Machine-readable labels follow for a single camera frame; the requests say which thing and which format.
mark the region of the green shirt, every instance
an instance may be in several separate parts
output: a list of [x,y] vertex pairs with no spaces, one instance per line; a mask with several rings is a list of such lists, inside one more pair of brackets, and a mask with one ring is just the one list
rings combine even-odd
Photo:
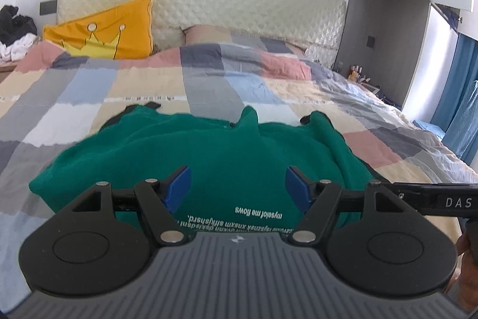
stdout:
[[[31,183],[58,211],[95,182],[132,188],[147,178],[162,180],[188,165],[192,184],[174,217],[185,231],[290,232],[302,214],[285,189],[296,165],[312,180],[329,179],[363,190],[373,177],[320,112],[303,126],[258,123],[252,107],[237,124],[166,115],[144,106],[62,152]],[[338,226],[358,219],[340,215]],[[118,219],[137,224],[135,213]]]

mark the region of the checkered blanket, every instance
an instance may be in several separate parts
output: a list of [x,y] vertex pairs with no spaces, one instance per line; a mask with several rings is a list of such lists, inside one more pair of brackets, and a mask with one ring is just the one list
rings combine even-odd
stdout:
[[392,182],[478,182],[432,133],[342,76],[293,54],[200,44],[114,61],[71,57],[44,41],[0,84],[2,311],[29,291],[17,261],[21,243],[53,214],[30,192],[29,182],[125,106],[148,101],[161,103],[163,113],[231,122],[250,105],[260,122],[294,126],[319,110],[355,155]]

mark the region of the silver pin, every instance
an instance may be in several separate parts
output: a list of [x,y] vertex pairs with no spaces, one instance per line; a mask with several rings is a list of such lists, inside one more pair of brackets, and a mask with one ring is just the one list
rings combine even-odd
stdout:
[[161,233],[160,238],[167,243],[177,243],[183,240],[184,234],[178,230],[167,230]]
[[292,239],[300,243],[309,243],[315,241],[316,235],[308,230],[299,230],[292,234]]

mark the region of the headboard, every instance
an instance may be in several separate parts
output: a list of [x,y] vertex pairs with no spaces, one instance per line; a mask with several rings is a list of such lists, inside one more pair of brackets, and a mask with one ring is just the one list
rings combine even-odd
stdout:
[[[129,0],[58,0],[57,22]],[[295,42],[323,65],[335,61],[345,23],[344,0],[154,0],[152,34],[214,25]]]

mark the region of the hand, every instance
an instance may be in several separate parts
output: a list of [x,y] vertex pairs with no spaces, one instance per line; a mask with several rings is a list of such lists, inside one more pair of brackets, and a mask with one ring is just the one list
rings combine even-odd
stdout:
[[478,265],[473,261],[468,233],[464,233],[456,241],[458,255],[463,254],[461,260],[461,274],[458,277],[458,304],[460,307],[472,311],[478,307]]

